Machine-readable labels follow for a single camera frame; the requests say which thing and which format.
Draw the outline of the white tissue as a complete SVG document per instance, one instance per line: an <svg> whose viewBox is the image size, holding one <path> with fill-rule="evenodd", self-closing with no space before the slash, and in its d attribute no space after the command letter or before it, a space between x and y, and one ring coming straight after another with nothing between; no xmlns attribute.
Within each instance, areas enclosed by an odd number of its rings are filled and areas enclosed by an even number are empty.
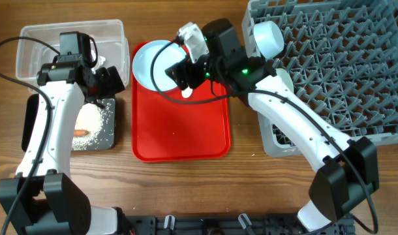
<svg viewBox="0 0 398 235"><path fill-rule="evenodd" d="M91 50L91 56L94 58L96 56L96 53L94 50ZM106 62L106 58L104 56L99 56L97 59L97 64L92 68L94 71L97 70L98 68L102 67L103 64Z"/></svg>

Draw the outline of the mint green bowl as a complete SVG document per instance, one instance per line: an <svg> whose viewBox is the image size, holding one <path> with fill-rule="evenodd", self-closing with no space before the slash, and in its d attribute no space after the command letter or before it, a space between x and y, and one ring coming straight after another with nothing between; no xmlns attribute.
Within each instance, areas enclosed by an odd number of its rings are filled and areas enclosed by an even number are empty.
<svg viewBox="0 0 398 235"><path fill-rule="evenodd" d="M275 69L277 76L280 76L283 83L286 85L286 87L291 91L294 92L294 85L292 78L290 77L290 74L287 70L285 69Z"/></svg>

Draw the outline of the carrot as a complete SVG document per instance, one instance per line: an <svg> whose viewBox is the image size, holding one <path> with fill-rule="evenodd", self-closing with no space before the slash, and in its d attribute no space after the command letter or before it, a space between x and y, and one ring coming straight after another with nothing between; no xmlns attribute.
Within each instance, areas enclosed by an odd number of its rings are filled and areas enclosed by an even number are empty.
<svg viewBox="0 0 398 235"><path fill-rule="evenodd" d="M89 131L83 130L83 129L76 129L74 131L74 137L83 137L87 136L89 134Z"/></svg>

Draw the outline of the light blue plate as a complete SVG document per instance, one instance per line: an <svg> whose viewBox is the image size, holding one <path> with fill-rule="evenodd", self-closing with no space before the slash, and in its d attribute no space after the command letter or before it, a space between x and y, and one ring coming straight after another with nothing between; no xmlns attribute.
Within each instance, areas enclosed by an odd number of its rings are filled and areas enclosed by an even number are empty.
<svg viewBox="0 0 398 235"><path fill-rule="evenodd" d="M156 91L151 81L151 62L156 53L168 40L154 40L143 45L132 60L132 73L139 84L146 89ZM161 91L170 91L177 87L176 83L165 73L165 70L182 61L186 52L176 44L172 44L160 53L154 65L154 80Z"/></svg>

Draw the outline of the light blue bowl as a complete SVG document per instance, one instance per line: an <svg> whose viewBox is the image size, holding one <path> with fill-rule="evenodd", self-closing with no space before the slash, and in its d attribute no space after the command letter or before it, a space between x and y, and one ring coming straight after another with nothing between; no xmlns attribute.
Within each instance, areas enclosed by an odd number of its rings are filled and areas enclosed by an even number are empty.
<svg viewBox="0 0 398 235"><path fill-rule="evenodd" d="M256 24L254 38L257 48L266 59L273 59L284 49L283 34L275 22L266 21Z"/></svg>

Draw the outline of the white plastic spoon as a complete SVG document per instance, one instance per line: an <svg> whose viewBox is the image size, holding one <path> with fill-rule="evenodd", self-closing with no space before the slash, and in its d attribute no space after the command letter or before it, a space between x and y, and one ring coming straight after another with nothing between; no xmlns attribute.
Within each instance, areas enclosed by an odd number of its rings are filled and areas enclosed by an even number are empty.
<svg viewBox="0 0 398 235"><path fill-rule="evenodd" d="M181 96L184 99L187 99L192 95L192 92L193 92L193 90L191 88L187 87L186 89L181 91Z"/></svg>

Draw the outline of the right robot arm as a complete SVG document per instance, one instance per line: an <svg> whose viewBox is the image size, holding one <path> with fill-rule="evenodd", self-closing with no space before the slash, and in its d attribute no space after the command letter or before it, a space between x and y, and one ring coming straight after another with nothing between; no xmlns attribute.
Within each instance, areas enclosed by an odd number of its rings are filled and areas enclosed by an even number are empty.
<svg viewBox="0 0 398 235"><path fill-rule="evenodd" d="M371 201L379 188L376 146L366 137L352 140L294 94L288 72L269 63L284 48L275 22L256 24L253 34L260 50L256 57L246 53L226 18L203 27L186 23L174 42L188 54L166 74L180 89L194 89L207 80L223 85L229 96L268 118L296 145L315 173L309 202L297 217L315 234Z"/></svg>

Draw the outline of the pile of white rice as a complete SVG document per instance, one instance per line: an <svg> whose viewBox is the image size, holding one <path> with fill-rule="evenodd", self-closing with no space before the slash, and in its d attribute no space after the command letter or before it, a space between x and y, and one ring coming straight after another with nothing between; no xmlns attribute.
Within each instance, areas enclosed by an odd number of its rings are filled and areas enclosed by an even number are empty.
<svg viewBox="0 0 398 235"><path fill-rule="evenodd" d="M97 151L115 145L115 99L103 99L99 104L82 106L75 124L76 129L89 131L87 136L73 137L72 151Z"/></svg>

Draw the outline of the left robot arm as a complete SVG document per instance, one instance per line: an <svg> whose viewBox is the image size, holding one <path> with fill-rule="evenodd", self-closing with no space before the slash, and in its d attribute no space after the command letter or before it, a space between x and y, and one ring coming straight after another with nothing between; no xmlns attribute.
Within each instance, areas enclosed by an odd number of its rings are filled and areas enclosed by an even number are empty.
<svg viewBox="0 0 398 235"><path fill-rule="evenodd" d="M61 33L54 60L41 66L31 138L13 178L0 180L5 226L18 234L135 234L121 208L93 206L70 177L75 124L85 104L125 89L115 67L97 67L97 46L78 31Z"/></svg>

